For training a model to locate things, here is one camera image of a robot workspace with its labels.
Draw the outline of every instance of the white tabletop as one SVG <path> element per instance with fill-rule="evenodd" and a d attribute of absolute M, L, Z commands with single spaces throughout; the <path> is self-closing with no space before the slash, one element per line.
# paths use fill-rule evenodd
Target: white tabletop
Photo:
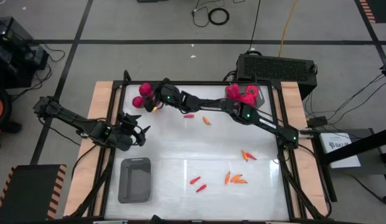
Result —
<path fill-rule="evenodd" d="M 222 112 L 202 111 L 187 119 L 179 110 L 164 106 L 155 113 L 132 106 L 138 85 L 126 87 L 123 111 L 141 114 L 142 128 L 151 126 L 142 147 L 116 150 L 106 219 L 169 220 L 288 220 L 285 192 L 277 162 L 275 136 L 256 126 L 234 122 Z M 199 98 L 225 97 L 224 86 L 178 86 Z M 271 113 L 268 89 L 261 86 Z M 206 125 L 204 115 L 212 124 Z M 258 160 L 243 160 L 240 150 Z M 148 202 L 118 202 L 120 164 L 127 158 L 148 157 L 152 164 L 152 196 Z M 243 174 L 247 184 L 224 184 L 227 172 Z M 191 185 L 190 180 L 201 176 Z M 196 193 L 202 185 L 207 188 Z"/>

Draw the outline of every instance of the white label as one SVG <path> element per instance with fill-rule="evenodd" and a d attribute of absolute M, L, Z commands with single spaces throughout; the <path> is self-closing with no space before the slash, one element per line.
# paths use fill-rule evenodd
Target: white label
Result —
<path fill-rule="evenodd" d="M 273 129 L 276 129 L 276 125 L 271 124 L 271 123 L 269 123 L 269 122 L 267 122 L 267 121 L 265 121 L 265 120 L 263 120 L 261 118 L 260 118 L 260 122 L 263 123 L 263 124 L 268 125 L 269 127 L 273 128 Z"/>
<path fill-rule="evenodd" d="M 202 106 L 201 109 L 203 109 L 203 110 L 222 111 L 221 108 L 210 108 L 210 107 L 206 107 L 206 106 Z"/>

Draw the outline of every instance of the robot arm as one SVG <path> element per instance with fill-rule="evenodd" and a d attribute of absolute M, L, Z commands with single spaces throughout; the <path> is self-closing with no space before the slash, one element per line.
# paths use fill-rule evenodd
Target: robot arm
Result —
<path fill-rule="evenodd" d="M 282 145 L 289 149 L 298 147 L 299 132 L 297 129 L 282 127 L 278 123 L 262 117 L 257 109 L 242 102 L 231 99 L 200 99 L 184 91 L 179 91 L 176 86 L 169 84 L 167 78 L 154 89 L 154 98 L 146 100 L 144 106 L 146 110 L 152 111 L 159 101 L 179 109 L 181 113 L 193 113 L 200 110 L 225 112 L 240 124 L 253 124 L 275 134 L 281 140 Z"/>
<path fill-rule="evenodd" d="M 138 126 L 136 121 L 141 115 L 131 116 L 119 114 L 115 126 L 111 125 L 105 118 L 86 119 L 64 107 L 51 96 L 41 97 L 34 106 L 34 113 L 39 118 L 57 118 L 77 129 L 80 133 L 87 134 L 95 144 L 101 147 L 117 147 L 127 151 L 133 145 L 142 146 L 145 141 L 145 133 L 148 126 L 137 133 L 134 128 Z"/>

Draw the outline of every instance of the orange carrot toy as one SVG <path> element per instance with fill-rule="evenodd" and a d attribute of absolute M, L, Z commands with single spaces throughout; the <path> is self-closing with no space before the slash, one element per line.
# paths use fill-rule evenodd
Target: orange carrot toy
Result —
<path fill-rule="evenodd" d="M 226 175 L 226 178 L 225 178 L 225 184 L 228 184 L 228 182 L 229 182 L 229 177 L 230 177 L 230 171 L 229 171 L 229 173 Z"/>
<path fill-rule="evenodd" d="M 242 150 L 242 154 L 243 154 L 245 161 L 248 162 L 248 156 L 247 156 L 247 154 L 245 154 L 244 150 Z"/>
<path fill-rule="evenodd" d="M 235 184 L 247 184 L 245 180 L 236 180 Z"/>
<path fill-rule="evenodd" d="M 242 174 L 239 174 L 239 175 L 234 176 L 234 177 L 230 180 L 230 182 L 231 182 L 231 183 L 236 182 L 241 176 L 242 176 Z"/>
<path fill-rule="evenodd" d="M 206 125 L 210 125 L 211 124 L 210 121 L 207 118 L 205 118 L 205 116 L 203 116 L 203 121 L 204 121 L 204 123 Z"/>

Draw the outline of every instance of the black box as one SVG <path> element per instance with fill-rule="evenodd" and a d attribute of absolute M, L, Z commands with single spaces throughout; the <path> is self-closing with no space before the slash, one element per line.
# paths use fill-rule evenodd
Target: black box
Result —
<path fill-rule="evenodd" d="M 305 99 L 318 85 L 317 72 L 317 66 L 312 60 L 241 54 L 237 61 L 237 75 L 234 80 L 297 82 L 301 99 Z"/>

